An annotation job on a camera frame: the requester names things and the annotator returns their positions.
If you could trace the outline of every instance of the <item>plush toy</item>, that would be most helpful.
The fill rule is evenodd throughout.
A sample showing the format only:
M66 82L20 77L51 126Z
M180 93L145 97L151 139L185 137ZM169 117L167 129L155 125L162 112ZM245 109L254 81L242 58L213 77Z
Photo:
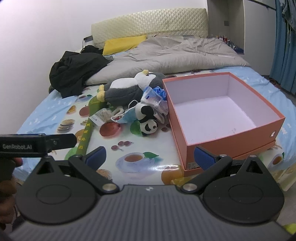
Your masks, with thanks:
M165 79L165 75L162 73L149 73L148 70L143 70L137 73L134 78L121 78L100 85L96 97L99 101L109 102L115 107L126 106L132 100L140 102L147 86L163 88L163 79Z
M143 136L156 132L158 125L154 110L150 105L138 103L135 107L136 117L140 122L140 130Z

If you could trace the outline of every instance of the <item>panda head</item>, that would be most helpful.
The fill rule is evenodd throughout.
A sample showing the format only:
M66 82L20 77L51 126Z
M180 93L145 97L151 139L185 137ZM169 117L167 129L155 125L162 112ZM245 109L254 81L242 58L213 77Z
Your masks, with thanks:
M147 120L143 123L140 123L140 129L143 136L156 132L157 128L158 128L157 122L152 119Z

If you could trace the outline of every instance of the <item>open box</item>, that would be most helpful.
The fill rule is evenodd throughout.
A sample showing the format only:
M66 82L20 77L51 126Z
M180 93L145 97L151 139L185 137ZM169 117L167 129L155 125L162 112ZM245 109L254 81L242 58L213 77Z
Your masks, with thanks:
M202 171L194 161L196 146L246 158L271 148L285 120L269 101L228 72L163 82L185 176Z

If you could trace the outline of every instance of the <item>human hand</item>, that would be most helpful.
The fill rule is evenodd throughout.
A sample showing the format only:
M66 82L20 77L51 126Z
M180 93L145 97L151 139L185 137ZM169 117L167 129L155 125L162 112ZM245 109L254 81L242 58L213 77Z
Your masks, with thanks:
M14 158L17 167L22 165L21 158ZM5 228L6 223L11 223L14 216L15 198L13 194L17 191L16 179L12 177L11 180L4 180L0 182L0 224L2 228Z

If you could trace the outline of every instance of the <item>headboard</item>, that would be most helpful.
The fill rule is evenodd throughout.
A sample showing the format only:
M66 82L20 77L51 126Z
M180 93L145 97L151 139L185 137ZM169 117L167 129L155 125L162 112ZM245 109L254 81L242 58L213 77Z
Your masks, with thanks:
M147 34L175 36L208 36L205 8L175 8L149 10L111 18L91 25L95 47L104 47L108 39Z

